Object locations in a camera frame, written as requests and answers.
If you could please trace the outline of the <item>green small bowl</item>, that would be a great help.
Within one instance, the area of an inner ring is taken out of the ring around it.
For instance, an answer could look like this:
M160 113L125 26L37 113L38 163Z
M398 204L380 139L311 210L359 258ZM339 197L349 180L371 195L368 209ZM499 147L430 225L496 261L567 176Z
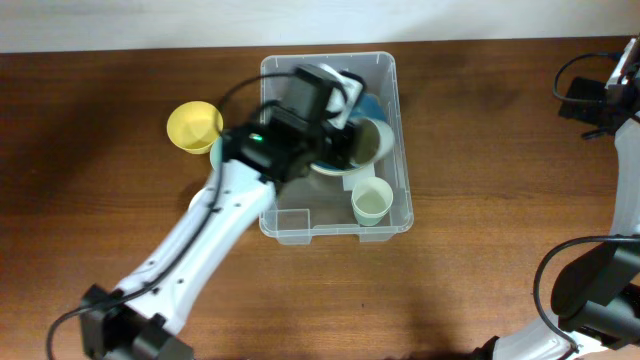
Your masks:
M209 160L213 171L217 171L222 163L223 139L218 137L212 144L209 152Z

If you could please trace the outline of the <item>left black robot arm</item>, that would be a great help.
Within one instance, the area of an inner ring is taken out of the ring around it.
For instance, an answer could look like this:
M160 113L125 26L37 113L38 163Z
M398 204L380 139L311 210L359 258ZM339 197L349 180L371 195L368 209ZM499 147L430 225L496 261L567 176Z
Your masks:
M221 131L221 163L165 240L111 292L94 285L74 315L90 359L192 359L179 338L202 289L246 229L312 164L356 161L351 120L365 80L326 64L283 73L283 95Z

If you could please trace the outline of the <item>white small bowl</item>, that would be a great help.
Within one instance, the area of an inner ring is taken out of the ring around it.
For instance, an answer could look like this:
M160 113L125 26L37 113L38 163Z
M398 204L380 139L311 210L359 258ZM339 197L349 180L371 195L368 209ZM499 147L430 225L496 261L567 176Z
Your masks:
M202 197L205 189L199 190L190 200L187 211L191 211L191 209L196 205L199 199Z

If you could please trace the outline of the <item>cream plate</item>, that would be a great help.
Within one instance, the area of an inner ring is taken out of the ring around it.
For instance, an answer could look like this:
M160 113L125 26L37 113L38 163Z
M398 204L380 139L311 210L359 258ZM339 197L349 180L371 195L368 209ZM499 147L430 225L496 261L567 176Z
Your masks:
M321 175L331 176L331 177L343 177L343 176L354 175L361 172L364 172L364 173L371 172L373 169L373 165L369 164L366 166L350 167L348 169L338 169L336 167L330 166L325 163L313 163L311 165L311 169Z

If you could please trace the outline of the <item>green cup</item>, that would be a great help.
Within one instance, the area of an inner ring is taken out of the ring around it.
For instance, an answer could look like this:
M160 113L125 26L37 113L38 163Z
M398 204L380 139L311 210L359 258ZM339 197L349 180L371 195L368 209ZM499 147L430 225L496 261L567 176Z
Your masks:
M388 214L389 210L389 207L367 209L353 207L354 217L361 226L376 226Z

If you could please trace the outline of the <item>grey cup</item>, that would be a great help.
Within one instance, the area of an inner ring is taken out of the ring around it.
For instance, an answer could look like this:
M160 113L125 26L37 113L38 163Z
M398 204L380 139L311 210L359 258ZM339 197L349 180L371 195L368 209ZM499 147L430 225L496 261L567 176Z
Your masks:
M391 126L383 120L357 118L350 162L357 167L367 166L382 159L395 143Z

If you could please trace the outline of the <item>yellow small bowl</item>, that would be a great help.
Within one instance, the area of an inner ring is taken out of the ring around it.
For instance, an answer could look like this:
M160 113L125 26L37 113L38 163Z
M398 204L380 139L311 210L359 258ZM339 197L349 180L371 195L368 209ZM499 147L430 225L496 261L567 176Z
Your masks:
M178 106L166 124L168 138L176 147L201 155L211 150L224 127L223 116L212 104L190 101Z

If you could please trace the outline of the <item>blue plate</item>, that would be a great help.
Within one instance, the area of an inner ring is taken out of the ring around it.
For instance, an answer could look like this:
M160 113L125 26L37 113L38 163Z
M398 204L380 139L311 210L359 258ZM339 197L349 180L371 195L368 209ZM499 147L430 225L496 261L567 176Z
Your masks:
M349 115L349 122L354 122L357 118L368 117L387 122L387 116L380 105L379 98L374 94L365 93L353 108ZM361 165L349 164L345 169Z

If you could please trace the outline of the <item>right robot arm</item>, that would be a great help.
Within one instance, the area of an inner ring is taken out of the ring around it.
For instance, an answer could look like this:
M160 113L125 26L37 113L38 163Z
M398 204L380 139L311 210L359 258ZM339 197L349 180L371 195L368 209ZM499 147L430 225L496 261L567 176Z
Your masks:
M621 111L615 121L618 185L607 236L566 241L541 260L533 285L538 319L473 351L475 359L578 359L639 343L639 78L624 74L606 86ZM551 308L544 310L540 284L546 265L561 251L591 243L593 249L567 264L555 280Z

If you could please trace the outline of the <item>cream cup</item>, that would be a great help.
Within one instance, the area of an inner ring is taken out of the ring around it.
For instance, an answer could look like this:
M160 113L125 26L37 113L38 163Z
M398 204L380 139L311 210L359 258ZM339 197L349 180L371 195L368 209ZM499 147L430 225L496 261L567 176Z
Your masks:
M352 208L391 208L394 200L390 184L379 177L369 177L359 182L352 190Z

